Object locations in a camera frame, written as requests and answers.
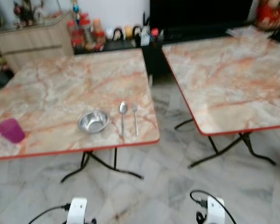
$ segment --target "metal spoon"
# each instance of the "metal spoon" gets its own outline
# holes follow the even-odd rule
[[[137,104],[133,103],[133,112],[134,112],[134,122],[135,122],[135,134],[138,136],[138,121],[136,112],[138,110]]]
[[[125,101],[122,101],[119,105],[119,112],[121,113],[121,135],[125,135],[125,114],[127,112],[127,105]]]

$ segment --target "stainless steel bowl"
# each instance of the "stainless steel bowl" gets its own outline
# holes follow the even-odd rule
[[[103,130],[108,122],[109,116],[102,110],[94,110],[85,114],[78,123],[81,131],[86,133],[97,133]]]

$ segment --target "white device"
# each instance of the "white device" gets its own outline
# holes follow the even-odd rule
[[[74,197],[70,204],[66,224],[84,224],[86,205],[85,197]]]
[[[224,205],[222,198],[217,200]],[[224,224],[225,223],[225,210],[224,208],[211,196],[207,198],[207,216],[203,224]]]

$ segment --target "marble floor tile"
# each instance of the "marble floor tile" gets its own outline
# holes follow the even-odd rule
[[[212,146],[194,123],[174,130],[191,116],[173,78],[155,81],[151,92],[161,140],[119,148],[117,161],[118,168],[144,175],[144,180],[110,171],[90,158],[84,171],[61,184],[79,168],[82,153],[0,161],[0,224],[28,223],[75,196],[88,199],[88,222],[95,217],[98,224],[196,223],[196,212],[204,209],[189,198],[194,189],[223,198],[238,224],[280,223],[280,129],[251,134],[254,151],[270,156],[276,167],[252,157],[240,143],[222,157],[188,169],[190,163],[214,154]],[[213,140],[222,149],[234,138]],[[95,155],[113,164],[113,149]],[[65,211],[57,210],[35,224],[62,223],[66,217]],[[231,223],[227,215],[225,223]]]

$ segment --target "purple cup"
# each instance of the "purple cup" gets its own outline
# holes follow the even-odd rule
[[[13,118],[0,123],[0,134],[12,143],[19,143],[25,138],[25,133],[19,123]]]

